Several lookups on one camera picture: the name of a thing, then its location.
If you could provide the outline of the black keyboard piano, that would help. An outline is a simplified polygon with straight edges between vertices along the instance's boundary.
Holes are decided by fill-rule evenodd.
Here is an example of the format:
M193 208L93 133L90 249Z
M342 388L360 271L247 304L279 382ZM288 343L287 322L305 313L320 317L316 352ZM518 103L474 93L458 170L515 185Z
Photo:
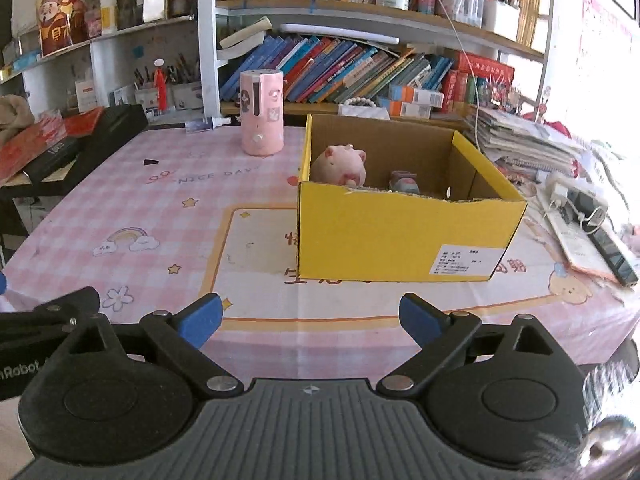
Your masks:
M149 125L141 105L107 107L90 136L80 139L80 152L62 180L3 185L2 200L64 196Z

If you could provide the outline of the red plastic bag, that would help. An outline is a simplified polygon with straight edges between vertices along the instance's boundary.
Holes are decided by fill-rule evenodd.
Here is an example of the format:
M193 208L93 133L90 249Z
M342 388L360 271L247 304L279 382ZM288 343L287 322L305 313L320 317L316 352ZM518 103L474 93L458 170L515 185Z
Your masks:
M67 131L64 119L58 110L44 113L40 122L29 126L1 148L1 184L11 180L16 174L48 148L65 139Z

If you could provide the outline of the black power strip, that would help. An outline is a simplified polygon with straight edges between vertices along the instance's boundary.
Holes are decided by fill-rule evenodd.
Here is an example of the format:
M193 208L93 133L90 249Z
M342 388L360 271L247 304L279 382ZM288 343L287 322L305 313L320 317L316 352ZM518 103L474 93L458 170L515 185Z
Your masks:
M610 278L624 287L638 284L639 270L623 242L609 229L608 207L593 193L569 188L563 207L563 248L580 272Z

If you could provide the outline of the beige towel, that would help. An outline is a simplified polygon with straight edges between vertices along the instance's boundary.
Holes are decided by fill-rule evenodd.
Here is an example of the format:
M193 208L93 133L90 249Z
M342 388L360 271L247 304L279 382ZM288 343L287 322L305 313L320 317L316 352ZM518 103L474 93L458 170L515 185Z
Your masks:
M0 96L0 146L34 123L35 117L22 96Z

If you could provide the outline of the white yellow bottle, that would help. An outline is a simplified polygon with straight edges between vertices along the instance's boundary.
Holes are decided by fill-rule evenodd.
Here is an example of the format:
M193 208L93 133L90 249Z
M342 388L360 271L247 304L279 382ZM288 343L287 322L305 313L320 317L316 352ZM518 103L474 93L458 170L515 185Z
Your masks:
M115 32L118 32L117 0L101 0L100 12L101 12L101 35L108 36L108 35L113 35Z

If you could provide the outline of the yellow cardboard box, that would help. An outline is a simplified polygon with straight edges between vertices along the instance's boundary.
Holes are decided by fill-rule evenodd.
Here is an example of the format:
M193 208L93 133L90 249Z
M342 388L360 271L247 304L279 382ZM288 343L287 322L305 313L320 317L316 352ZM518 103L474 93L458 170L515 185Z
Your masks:
M358 188L310 180L330 145L367 153ZM390 190L416 174L421 194ZM297 271L304 280L484 282L525 216L526 200L459 131L425 122L311 114L297 199Z

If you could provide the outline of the fortune god figurine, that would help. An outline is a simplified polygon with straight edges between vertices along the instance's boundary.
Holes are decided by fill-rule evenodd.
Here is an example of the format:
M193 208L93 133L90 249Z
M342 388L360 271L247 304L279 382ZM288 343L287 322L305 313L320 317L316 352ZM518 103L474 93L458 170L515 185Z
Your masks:
M42 56L88 40L86 0L38 0L37 18Z

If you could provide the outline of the red tassel ornament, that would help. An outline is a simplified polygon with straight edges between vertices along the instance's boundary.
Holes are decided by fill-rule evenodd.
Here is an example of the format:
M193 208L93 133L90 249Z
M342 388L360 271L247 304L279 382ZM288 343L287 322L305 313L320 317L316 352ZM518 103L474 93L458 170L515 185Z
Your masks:
M164 114L168 107L164 65L165 61L162 58L157 58L154 61L154 87L157 88L158 110L160 114Z

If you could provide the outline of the stack of papers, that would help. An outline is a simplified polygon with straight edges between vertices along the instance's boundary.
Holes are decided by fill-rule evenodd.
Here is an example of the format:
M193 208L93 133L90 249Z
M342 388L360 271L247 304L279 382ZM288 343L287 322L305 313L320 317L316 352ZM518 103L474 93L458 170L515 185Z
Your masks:
M588 146L548 125L492 108L472 107L465 117L470 141L492 162L574 178Z

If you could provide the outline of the black rectangular case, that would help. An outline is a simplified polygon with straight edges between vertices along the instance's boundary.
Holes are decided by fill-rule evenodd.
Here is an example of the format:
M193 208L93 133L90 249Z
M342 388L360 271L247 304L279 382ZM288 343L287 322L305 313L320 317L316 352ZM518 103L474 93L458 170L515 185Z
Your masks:
M79 140L68 136L27 164L23 174L33 184L40 183L56 170L73 162L79 153Z

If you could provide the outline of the small spray bottle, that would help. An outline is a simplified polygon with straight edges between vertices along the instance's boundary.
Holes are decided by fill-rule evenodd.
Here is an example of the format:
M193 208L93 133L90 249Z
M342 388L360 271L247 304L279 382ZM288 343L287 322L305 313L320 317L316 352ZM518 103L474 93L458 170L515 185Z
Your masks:
M194 120L188 120L184 123L186 132L214 130L231 124L230 117L204 117Z

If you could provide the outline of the small toy in box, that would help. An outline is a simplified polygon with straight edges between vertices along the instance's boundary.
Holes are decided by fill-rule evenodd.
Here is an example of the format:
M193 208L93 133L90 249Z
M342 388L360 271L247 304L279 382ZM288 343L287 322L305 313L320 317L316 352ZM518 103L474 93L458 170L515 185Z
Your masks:
M405 170L395 170L390 174L390 190L412 195L421 194L416 174Z

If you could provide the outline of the white bookshelf unit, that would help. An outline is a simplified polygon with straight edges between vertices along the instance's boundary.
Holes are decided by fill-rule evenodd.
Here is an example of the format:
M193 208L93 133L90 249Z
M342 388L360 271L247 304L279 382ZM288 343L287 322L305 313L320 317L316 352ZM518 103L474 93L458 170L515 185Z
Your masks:
M144 110L173 124L236 113L240 75L255 68L280 70L285 111L306 114L394 84L446 91L457 70L486 79L499 104L514 83L503 55L548 60L532 48L540 0L117 0L108 36L100 1L86 0L87 41L42 56L38 0L1 0L12 32L1 43L2 93L35 115L136 105L162 58L166 86L202 86L201 110Z

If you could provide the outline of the white beaded bag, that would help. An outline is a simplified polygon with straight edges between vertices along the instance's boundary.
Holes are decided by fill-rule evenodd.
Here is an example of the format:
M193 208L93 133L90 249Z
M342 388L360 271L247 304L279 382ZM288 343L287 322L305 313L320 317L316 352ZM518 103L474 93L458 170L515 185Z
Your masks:
M338 116L359 117L377 120L390 120L390 114L384 107L379 107L367 98L349 98L338 104Z

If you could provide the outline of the pink plush pig toy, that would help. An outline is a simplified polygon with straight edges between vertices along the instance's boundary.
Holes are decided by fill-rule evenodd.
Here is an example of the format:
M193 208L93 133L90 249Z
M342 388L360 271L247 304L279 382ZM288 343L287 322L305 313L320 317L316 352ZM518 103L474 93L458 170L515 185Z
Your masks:
M352 145L330 145L311 164L310 180L358 188L366 182L367 153Z

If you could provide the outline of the white pen holder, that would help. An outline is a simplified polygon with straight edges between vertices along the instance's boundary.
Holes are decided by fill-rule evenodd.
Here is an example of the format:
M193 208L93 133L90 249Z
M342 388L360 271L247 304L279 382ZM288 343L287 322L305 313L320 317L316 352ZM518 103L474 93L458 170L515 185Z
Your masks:
M134 98L146 112L160 111L160 90L157 88L137 89L134 92ZM166 110L201 110L202 108L202 86L199 82L166 86Z

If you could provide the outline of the pink cylindrical humidifier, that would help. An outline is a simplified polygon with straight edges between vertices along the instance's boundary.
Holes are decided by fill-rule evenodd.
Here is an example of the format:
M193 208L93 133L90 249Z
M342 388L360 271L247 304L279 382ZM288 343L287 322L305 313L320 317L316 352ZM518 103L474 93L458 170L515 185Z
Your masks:
M272 156L283 150L283 73L246 70L240 76L241 144L250 156Z

